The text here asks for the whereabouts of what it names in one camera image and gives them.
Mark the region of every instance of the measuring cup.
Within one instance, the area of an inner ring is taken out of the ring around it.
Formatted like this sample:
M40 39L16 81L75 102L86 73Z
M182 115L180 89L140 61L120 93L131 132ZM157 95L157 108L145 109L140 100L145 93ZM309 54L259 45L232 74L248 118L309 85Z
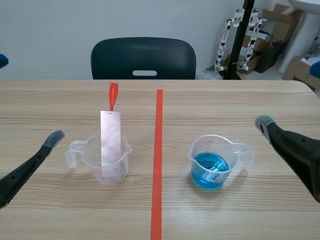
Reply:
M191 174L196 185L204 189L220 187L231 171L244 161L249 169L255 159L250 145L232 143L218 135L205 135L194 141L188 158L192 161Z
M102 166L101 162L101 135L100 133L89 138L88 141L73 141L65 152L65 158L71 169L77 167L76 154L80 154L85 164L89 166L96 179L103 184L116 184L122 181L128 174L128 155L132 147L127 139L121 136L120 159L110 165Z

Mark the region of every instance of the blue water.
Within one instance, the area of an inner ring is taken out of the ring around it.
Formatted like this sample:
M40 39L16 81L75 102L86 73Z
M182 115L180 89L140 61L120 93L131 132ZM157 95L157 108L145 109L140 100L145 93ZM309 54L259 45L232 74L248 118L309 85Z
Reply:
M221 156L212 152L200 153L194 159L202 167L212 172L219 173L229 170L227 162ZM198 165L193 167L191 173L195 184L204 189L216 189L225 181L225 179L221 180L221 178L223 178L221 174L208 173Z

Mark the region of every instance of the black pole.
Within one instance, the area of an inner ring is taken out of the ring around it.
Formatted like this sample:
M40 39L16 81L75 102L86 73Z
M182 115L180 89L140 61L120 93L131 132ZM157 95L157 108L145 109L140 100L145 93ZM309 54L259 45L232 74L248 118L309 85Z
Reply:
M251 16L252 10L254 9L254 5L255 5L255 0L244 1L244 4L243 4L244 15L243 15L242 22L240 23L238 30L236 32L228 69L222 72L221 74L223 76L223 79L225 80L240 80L237 74L238 59L239 59L241 47L247 32L250 16Z

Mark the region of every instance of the wood grain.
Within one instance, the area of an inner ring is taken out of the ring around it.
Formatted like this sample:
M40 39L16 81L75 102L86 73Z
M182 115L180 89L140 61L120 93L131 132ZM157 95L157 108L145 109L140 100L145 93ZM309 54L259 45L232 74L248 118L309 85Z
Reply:
M150 239L157 89L163 96L162 239L314 240L320 205L254 126L261 114L320 139L320 101L296 81L118 80L115 110L133 147L129 174L96 182L70 142L100 131L108 80L0 80L0 178L32 156L48 134L66 137L0 211L1 240ZM205 134L251 144L249 171L234 170L206 192L190 178L187 153Z

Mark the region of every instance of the chair backrest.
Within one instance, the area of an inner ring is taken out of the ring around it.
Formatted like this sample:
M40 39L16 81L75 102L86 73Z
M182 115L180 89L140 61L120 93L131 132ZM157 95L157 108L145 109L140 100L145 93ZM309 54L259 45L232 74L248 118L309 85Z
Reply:
M93 79L195 79L196 54L185 41L125 37L99 42L91 53ZM155 76L134 71L156 71Z

